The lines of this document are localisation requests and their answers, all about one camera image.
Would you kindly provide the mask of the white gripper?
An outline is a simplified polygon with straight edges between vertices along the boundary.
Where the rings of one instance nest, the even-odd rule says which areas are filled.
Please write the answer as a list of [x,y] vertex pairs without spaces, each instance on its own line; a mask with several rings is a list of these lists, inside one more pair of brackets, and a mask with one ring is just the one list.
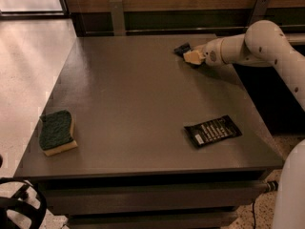
[[225,64],[221,53],[222,42],[221,38],[217,38],[201,45],[199,50],[185,52],[184,60],[193,65],[205,63],[208,66],[222,66]]

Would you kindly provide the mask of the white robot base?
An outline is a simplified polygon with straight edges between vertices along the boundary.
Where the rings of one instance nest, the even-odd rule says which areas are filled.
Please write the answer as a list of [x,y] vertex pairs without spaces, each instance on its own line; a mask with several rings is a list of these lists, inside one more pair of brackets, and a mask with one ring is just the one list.
[[291,150],[283,166],[272,229],[305,229],[305,140]]

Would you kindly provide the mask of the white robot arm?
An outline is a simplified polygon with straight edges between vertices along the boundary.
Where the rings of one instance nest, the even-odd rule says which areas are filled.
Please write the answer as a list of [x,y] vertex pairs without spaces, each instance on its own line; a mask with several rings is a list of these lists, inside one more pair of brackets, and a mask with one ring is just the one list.
[[272,66],[305,110],[305,56],[292,47],[274,22],[257,21],[243,34],[217,38],[189,48],[182,57],[195,66],[203,63],[213,67],[229,64]]

